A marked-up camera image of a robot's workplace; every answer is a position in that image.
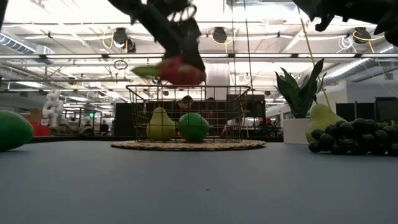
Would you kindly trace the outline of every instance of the black grapes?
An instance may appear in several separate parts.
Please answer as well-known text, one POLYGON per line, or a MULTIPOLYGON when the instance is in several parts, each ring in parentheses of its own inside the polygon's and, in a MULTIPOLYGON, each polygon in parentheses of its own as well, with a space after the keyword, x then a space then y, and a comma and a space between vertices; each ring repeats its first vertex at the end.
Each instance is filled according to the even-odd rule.
POLYGON ((328 152, 341 155, 350 152, 354 155, 398 156, 398 124, 386 126, 370 119, 358 118, 347 123, 338 121, 326 130, 315 129, 311 133, 315 139, 308 146, 313 153, 328 152))

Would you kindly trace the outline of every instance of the table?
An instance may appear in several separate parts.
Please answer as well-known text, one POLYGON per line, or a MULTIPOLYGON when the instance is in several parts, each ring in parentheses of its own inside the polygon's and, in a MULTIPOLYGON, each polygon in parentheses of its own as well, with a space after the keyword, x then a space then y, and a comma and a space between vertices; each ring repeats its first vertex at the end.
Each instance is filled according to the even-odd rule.
POLYGON ((398 222, 393 157, 282 143, 229 152, 109 145, 50 142, 1 153, 0 223, 398 222))

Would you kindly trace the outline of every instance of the green pear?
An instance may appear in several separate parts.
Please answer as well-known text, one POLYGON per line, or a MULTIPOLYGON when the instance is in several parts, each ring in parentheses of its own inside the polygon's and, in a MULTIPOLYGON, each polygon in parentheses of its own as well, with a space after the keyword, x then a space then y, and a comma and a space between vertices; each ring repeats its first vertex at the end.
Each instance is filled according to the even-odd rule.
POLYGON ((154 110, 147 125, 147 136, 151 141, 168 141, 175 136, 175 122, 161 107, 154 110))
POLYGON ((310 124, 305 132, 308 143, 314 141, 311 133, 315 129, 325 130, 329 125, 336 124, 337 121, 346 121, 335 114, 327 105, 317 104, 312 107, 310 112, 310 124))

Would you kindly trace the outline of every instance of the green ball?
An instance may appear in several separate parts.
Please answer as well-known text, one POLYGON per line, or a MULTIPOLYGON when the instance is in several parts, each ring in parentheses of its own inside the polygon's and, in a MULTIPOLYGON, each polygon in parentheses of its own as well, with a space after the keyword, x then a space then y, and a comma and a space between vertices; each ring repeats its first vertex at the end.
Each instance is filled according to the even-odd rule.
POLYGON ((23 116, 0 110, 0 151, 23 146, 33 138, 33 127, 23 116))
POLYGON ((190 142, 200 142, 209 133, 209 122, 198 113, 186 113, 178 121, 182 137, 190 142))

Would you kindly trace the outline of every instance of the woven placemat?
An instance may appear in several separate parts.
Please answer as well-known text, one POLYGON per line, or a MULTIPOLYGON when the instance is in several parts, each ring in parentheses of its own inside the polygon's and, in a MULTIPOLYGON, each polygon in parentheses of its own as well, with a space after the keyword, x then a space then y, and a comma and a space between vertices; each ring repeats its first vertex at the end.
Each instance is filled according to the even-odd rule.
POLYGON ((242 140, 241 142, 221 142, 204 140, 201 143, 188 143, 184 140, 169 142, 115 142, 111 146, 122 149, 152 150, 152 151, 232 151, 259 149, 266 145, 264 141, 242 140))

